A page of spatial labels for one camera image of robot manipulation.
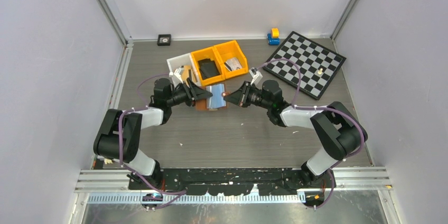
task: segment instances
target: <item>white wall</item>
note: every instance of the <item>white wall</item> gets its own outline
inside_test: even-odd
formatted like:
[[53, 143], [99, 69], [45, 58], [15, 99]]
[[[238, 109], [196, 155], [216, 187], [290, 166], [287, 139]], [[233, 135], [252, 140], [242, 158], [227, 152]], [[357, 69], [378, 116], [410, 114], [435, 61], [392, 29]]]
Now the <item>white wall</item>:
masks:
[[109, 0], [133, 39], [265, 36], [292, 30], [329, 36], [349, 0]]
[[123, 47], [96, 0], [0, 0], [0, 223], [64, 223]]
[[446, 223], [448, 0], [360, 0], [337, 47], [409, 223]]

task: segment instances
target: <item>chessboard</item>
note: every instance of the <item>chessboard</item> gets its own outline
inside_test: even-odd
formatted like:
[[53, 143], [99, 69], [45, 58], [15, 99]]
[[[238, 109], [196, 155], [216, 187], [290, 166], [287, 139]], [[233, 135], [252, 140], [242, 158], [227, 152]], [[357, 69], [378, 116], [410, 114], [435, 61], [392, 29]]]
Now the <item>chessboard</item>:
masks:
[[[266, 61], [286, 58], [300, 67], [300, 90], [319, 100], [346, 58], [296, 33], [291, 34]], [[263, 67], [267, 72], [297, 88], [298, 73], [288, 61], [276, 61]]]

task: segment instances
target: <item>black mounting base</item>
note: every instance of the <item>black mounting base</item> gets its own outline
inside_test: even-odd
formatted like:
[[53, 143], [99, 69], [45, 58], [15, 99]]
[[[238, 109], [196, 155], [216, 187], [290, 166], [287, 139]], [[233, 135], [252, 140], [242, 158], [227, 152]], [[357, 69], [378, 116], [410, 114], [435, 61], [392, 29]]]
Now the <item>black mounting base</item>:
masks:
[[[330, 177], [323, 175], [309, 185], [301, 183], [300, 170], [292, 168], [235, 168], [235, 169], [163, 169], [164, 187], [167, 191], [186, 190], [187, 195], [247, 195], [257, 185], [259, 195], [294, 195], [297, 189], [320, 189]], [[129, 182], [130, 190], [147, 190], [136, 181]]]

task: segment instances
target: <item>yellow bin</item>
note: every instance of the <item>yellow bin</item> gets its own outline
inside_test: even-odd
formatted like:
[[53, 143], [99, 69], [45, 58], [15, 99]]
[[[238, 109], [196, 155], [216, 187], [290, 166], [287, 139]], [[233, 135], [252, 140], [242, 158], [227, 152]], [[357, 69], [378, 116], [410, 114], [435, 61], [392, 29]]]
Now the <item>yellow bin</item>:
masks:
[[[216, 50], [216, 48], [214, 46], [212, 47], [208, 47], [199, 51], [193, 51], [191, 52], [191, 57], [193, 57], [193, 62], [194, 62], [194, 66], [196, 67], [197, 71], [198, 71], [198, 75], [199, 75], [199, 80], [201, 81], [201, 85], [202, 86], [208, 86], [211, 84], [215, 84], [217, 82], [223, 81], [226, 79], [226, 77], [224, 76], [223, 72], [224, 72], [224, 63], [221, 60], [221, 57], [219, 57], [218, 51]], [[218, 69], [220, 75], [215, 76], [215, 77], [211, 77], [208, 79], [202, 79], [202, 75], [201, 75], [201, 71], [199, 70], [199, 64], [198, 61], [203, 60], [203, 59], [210, 59], [212, 61], [214, 61], [216, 68]]]
[[223, 64], [222, 70], [224, 71], [224, 76], [226, 79], [230, 79], [232, 77], [236, 77], [249, 72], [249, 66], [247, 65], [247, 59], [242, 53], [238, 43], [236, 40], [217, 44], [214, 46], [221, 56], [222, 63], [225, 63], [228, 59], [237, 58], [242, 68], [229, 71], [226, 66]]

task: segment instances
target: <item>gray tabletop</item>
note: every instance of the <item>gray tabletop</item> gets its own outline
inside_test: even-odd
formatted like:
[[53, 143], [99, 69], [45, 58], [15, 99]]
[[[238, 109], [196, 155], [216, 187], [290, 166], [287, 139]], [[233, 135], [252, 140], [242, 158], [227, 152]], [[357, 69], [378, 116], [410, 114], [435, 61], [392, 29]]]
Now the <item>gray tabletop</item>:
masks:
[[[334, 50], [329, 39], [316, 42]], [[191, 51], [200, 50], [223, 40], [173, 41], [171, 46], [157, 46], [156, 42], [136, 42], [129, 62], [120, 109], [141, 107], [145, 104], [136, 94], [144, 79], [168, 73], [166, 60]], [[258, 67], [277, 46], [266, 40], [238, 40], [249, 67]], [[262, 70], [263, 79], [277, 79]], [[226, 80], [228, 91], [237, 90], [250, 75]], [[149, 99], [153, 82], [142, 86]], [[291, 101], [295, 88], [278, 80], [285, 100]], [[300, 93], [298, 105], [328, 105], [342, 102], [349, 111], [353, 103], [340, 70], [319, 101]], [[162, 167], [299, 167], [321, 147], [314, 130], [301, 127], [282, 128], [270, 123], [266, 110], [250, 106], [230, 105], [219, 111], [196, 111], [194, 107], [178, 105], [165, 125], [150, 127], [141, 132], [140, 149], [158, 160]], [[340, 166], [370, 166], [367, 152], [353, 156]]]

